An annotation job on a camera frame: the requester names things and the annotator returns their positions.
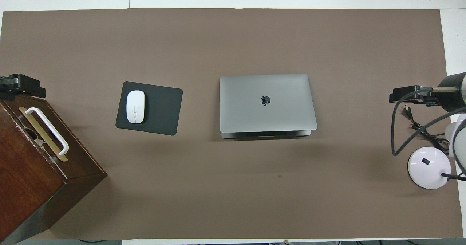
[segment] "black cable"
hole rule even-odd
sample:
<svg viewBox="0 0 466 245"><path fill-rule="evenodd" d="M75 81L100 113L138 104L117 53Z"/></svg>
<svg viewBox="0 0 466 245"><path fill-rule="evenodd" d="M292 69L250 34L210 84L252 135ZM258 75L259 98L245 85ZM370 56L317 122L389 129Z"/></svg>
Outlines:
<svg viewBox="0 0 466 245"><path fill-rule="evenodd" d="M413 245L420 245L420 244L417 244L417 243L412 242L411 240L406 240L406 241L409 242L409 243L411 243L411 244L413 244Z"/></svg>
<svg viewBox="0 0 466 245"><path fill-rule="evenodd" d="M103 242L103 241L106 241L106 240L97 240L97 241L79 240L79 241L82 241L84 243L99 243L99 242Z"/></svg>
<svg viewBox="0 0 466 245"><path fill-rule="evenodd" d="M404 109L403 109L403 113L412 122L411 128L413 128L415 130L420 130L423 127L421 124L414 121L414 118L412 116L412 112L411 112L410 107L405 105ZM445 135L445 133L432 135L429 132L427 132L427 130L426 130L424 132L421 132L421 135L424 136L426 139L428 139L436 149L439 149L443 153L448 154L448 147L450 145L450 142L447 139L438 137L438 136L441 136L441 135Z"/></svg>
<svg viewBox="0 0 466 245"><path fill-rule="evenodd" d="M400 154L400 152L404 149L404 147L406 147L406 145L408 145L409 142L411 142L417 135L421 134L421 132L424 132L428 127L432 126L433 124L436 124L437 122L441 121L442 119L446 119L448 117L450 117L451 115L454 115L454 114L458 114L459 112L464 112L466 111L466 107L461 107L459 109L456 109L454 111L451 111L441 117L438 117L436 119L434 119L433 121L429 122L428 124L426 124L424 127L422 127L420 130L416 131L415 133L413 133L402 145L401 147L395 151L395 137L394 137L394 133L395 133L395 115L396 115L396 110L398 109L398 106L401 104L401 102L413 95L416 95L416 94L419 94L421 92L426 92L426 91L432 91L433 89L430 87L430 88L423 88L423 89L419 89L419 90L416 90L414 92L411 92L411 93L408 93L406 95L404 95L403 97L401 97L401 99L396 103L394 109L393 109L393 113L392 113L392 116L391 116L391 153L396 156L398 154Z"/></svg>
<svg viewBox="0 0 466 245"><path fill-rule="evenodd" d="M411 96L414 96L416 94L419 94L419 93L422 93L422 92L431 92L433 91L433 89L431 87L429 88L422 88L422 89L419 89L419 90L416 90L416 91L413 91L413 92L410 92L406 95L404 95L403 97L401 97L400 100L398 100L398 102L395 104L395 107L393 108L393 113L391 114L391 153L396 156L398 155L401 150L404 149L404 147L408 144L406 143L406 145L402 145L398 151L395 152L395 116L396 116L396 110L398 109L398 106L407 98L411 97Z"/></svg>

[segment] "white lamp base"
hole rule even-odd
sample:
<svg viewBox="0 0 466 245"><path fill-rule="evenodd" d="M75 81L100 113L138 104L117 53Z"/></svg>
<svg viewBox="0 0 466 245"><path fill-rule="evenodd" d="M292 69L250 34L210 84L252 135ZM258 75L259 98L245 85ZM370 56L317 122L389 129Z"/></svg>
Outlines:
<svg viewBox="0 0 466 245"><path fill-rule="evenodd" d="M441 174L450 174L451 165L442 151L434 147L421 147L411 154L408 172L414 183L425 189L434 190L445 185L447 178Z"/></svg>

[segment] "brown tabletop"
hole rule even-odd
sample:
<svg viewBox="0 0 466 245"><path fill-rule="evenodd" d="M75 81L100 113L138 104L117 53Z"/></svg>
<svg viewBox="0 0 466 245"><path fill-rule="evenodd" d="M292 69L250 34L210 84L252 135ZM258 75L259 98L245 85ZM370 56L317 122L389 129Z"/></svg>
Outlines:
<svg viewBox="0 0 466 245"><path fill-rule="evenodd" d="M109 175L37 238L462 237L456 182L425 190L408 176L430 143L390 150L388 94L446 75L439 11L5 12L0 69L39 79ZM300 73L311 136L221 138L221 76ZM183 89L175 136L115 127L125 81ZM445 113L412 108L421 124ZM399 146L413 130L397 119Z"/></svg>

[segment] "apple logo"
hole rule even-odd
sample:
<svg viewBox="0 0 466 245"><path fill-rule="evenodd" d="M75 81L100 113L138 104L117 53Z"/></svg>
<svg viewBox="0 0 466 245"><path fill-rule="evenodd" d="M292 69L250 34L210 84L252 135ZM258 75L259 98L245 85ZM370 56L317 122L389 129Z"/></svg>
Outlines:
<svg viewBox="0 0 466 245"><path fill-rule="evenodd" d="M264 104L264 107L270 103L270 98L268 96L261 97L262 103Z"/></svg>

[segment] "metal rod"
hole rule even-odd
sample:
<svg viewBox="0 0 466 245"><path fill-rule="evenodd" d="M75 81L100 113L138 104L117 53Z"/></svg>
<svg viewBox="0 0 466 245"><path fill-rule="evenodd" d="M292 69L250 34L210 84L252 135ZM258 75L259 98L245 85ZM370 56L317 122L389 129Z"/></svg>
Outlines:
<svg viewBox="0 0 466 245"><path fill-rule="evenodd" d="M441 87L441 86L433 86L432 92L456 92L458 88L456 87Z"/></svg>
<svg viewBox="0 0 466 245"><path fill-rule="evenodd" d="M466 181L466 178L465 178L465 177L459 177L459 176L456 176L456 175L451 175L451 174L442 173L441 176L442 176L442 177L448 178L448 180L455 179L455 180Z"/></svg>

